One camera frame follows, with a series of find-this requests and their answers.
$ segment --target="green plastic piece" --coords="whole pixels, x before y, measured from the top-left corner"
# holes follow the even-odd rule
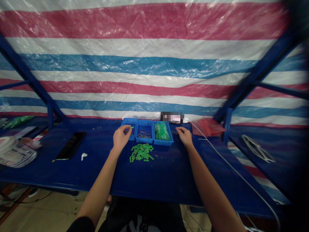
[[[157,123],[154,125],[154,134],[157,140],[170,140],[167,126],[165,123]]]
[[[13,121],[6,124],[3,129],[5,130],[6,128],[13,128],[15,126],[18,126],[18,125],[20,125],[24,122],[27,122],[28,120],[32,119],[33,117],[34,117],[33,115],[23,116],[23,117],[15,117],[13,119]]]

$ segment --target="smartphone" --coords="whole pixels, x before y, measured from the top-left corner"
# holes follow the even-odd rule
[[[81,141],[85,137],[86,132],[76,132],[72,135],[67,144],[62,148],[57,155],[56,160],[69,160],[73,157],[76,149],[80,145]]]

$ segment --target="blue stripe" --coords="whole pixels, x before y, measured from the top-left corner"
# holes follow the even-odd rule
[[[294,109],[281,109],[257,106],[240,106],[233,112],[233,116],[246,118],[264,118],[272,115],[307,118],[309,115],[309,107],[301,106]]]
[[[190,106],[161,102],[122,102],[122,101],[63,101],[55,100],[60,108],[74,110],[95,110],[95,111],[180,111],[184,114],[213,116],[219,107]],[[15,106],[46,106],[41,99],[21,97],[0,97],[0,105]],[[307,106],[296,109],[278,109],[241,106],[236,109],[233,116],[246,118],[261,118],[271,115],[306,117]]]
[[[124,57],[98,55],[20,54],[30,70],[96,71],[209,79],[229,73],[246,73],[256,60],[178,59],[170,57]],[[284,59],[275,71],[306,70],[300,54]],[[0,69],[13,70],[0,56]]]
[[[230,149],[230,151],[233,153],[233,155],[234,155],[235,157],[248,160],[248,158],[247,158],[247,157],[244,155],[244,153],[242,153],[241,151],[239,151],[239,150],[233,150],[233,149]]]
[[[282,202],[282,203],[284,203],[286,205],[290,205],[291,204],[291,202],[279,190],[270,188],[270,187],[265,186],[265,185],[261,185],[261,186],[263,187],[263,189],[268,193],[268,195],[272,199],[278,200],[278,201],[280,201],[280,202]]]

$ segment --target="white cable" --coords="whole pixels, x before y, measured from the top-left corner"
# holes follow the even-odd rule
[[[250,138],[249,136],[246,135],[242,135],[241,136],[242,139],[244,140],[244,142],[246,143],[247,147],[258,157],[260,157],[262,160],[264,160],[265,162],[269,163],[270,162],[276,162],[274,160],[274,158],[267,152],[265,151],[263,148],[261,148],[261,145],[259,145],[257,142],[255,142],[252,138]]]
[[[200,131],[200,129],[198,129],[198,131],[205,137],[205,139],[209,142],[209,144],[212,146],[212,148],[217,152],[217,154],[247,183],[247,185],[249,185],[253,191],[255,191],[255,193],[265,202],[265,204],[269,207],[269,209],[272,211],[272,213],[274,214],[276,221],[277,221],[277,232],[281,231],[281,224],[279,221],[279,218],[276,214],[276,212],[273,210],[273,208],[268,204],[268,202],[258,193],[258,191],[255,190],[255,188],[253,188],[251,186],[251,184],[249,184],[248,181],[246,181],[245,178],[243,178],[242,175],[239,174],[239,172],[233,168],[233,166],[217,151],[217,149],[215,149],[215,147],[212,145],[212,143],[206,138],[206,136]]]
[[[247,214],[245,214],[245,216],[249,219],[249,221],[251,222],[251,224],[254,226],[254,228],[257,230],[257,232],[260,232],[257,227],[255,226],[255,224],[253,223],[253,221],[248,217]]]
[[[183,222],[187,225],[187,227],[189,228],[189,230],[190,230],[191,232],[193,232],[193,231],[191,230],[190,226],[188,225],[188,223],[186,223],[185,220],[183,220]]]
[[[193,218],[193,216],[189,213],[187,206],[185,205],[184,208],[186,209],[186,211],[188,212],[188,214],[190,215],[190,217],[195,221],[195,223],[197,224],[197,226],[199,227],[200,231],[203,232],[202,228],[200,227],[199,223]]]
[[[77,196],[71,196],[71,197],[73,198],[74,202],[81,204],[84,203],[84,195],[85,192],[80,192]]]

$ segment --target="blue plastic bin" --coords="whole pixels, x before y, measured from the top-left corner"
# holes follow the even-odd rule
[[[130,138],[129,138],[129,140],[131,140],[131,141],[135,141],[137,121],[138,121],[138,119],[134,119],[134,118],[124,118],[122,120],[122,124],[121,124],[122,126],[123,125],[134,126],[134,128],[132,128],[132,133],[131,133]]]
[[[151,138],[150,139],[138,138],[137,136],[139,135],[140,131],[143,131],[146,134],[149,134]],[[138,143],[152,144],[154,142],[154,127],[152,126],[151,120],[138,120],[137,121],[135,140]]]
[[[167,131],[168,131],[168,134],[169,134],[171,140],[157,140],[155,138],[155,124],[157,124],[157,123],[162,123],[162,124],[166,125]],[[163,146],[171,146],[172,145],[174,140],[173,140],[173,136],[172,136],[170,125],[169,125],[168,121],[153,121],[152,122],[152,127],[153,127],[153,131],[154,131],[154,144],[156,144],[156,145],[163,145]]]

